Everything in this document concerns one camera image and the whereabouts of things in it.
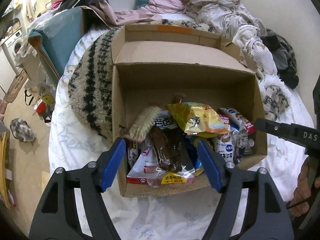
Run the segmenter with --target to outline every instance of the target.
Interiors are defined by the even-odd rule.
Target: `human hand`
[[[301,172],[298,176],[298,186],[293,192],[293,200],[290,202],[290,205],[299,203],[311,196],[311,189],[308,185],[308,159],[305,160],[301,167]],[[315,180],[315,187],[320,187],[320,177]],[[304,213],[307,213],[309,210],[308,202],[302,203],[296,207],[290,208],[292,215],[299,217]]]

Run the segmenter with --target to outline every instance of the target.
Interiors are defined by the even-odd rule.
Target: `bristles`
[[[124,137],[131,140],[142,142],[154,125],[155,118],[160,114],[161,108],[150,106],[145,108],[133,122],[127,135]]]

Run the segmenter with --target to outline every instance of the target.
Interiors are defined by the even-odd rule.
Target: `black cable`
[[[299,206],[299,205],[301,205],[301,204],[303,204],[303,203],[307,202],[309,199],[310,199],[310,197],[309,197],[309,198],[306,198],[305,200],[302,200],[302,201],[300,201],[300,202],[298,202],[298,203],[296,203],[296,204],[294,204],[294,205],[288,206],[288,207],[287,207],[287,209],[290,209],[290,208],[293,208],[293,207]]]

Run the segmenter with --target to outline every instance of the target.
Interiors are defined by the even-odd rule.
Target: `yellow bag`
[[[188,102],[167,105],[167,109],[186,134],[210,138],[228,133],[219,115],[208,105]]]

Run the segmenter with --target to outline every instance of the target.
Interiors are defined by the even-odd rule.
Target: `floor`
[[[27,106],[24,101],[24,89],[18,93],[13,103],[9,103],[4,115],[4,124],[10,127],[10,121],[22,118],[31,127],[36,139],[32,143],[19,142],[10,135],[9,169],[12,170],[12,191],[16,207],[9,211],[17,226],[28,235],[37,204],[49,180],[48,144],[50,126],[43,118]]]

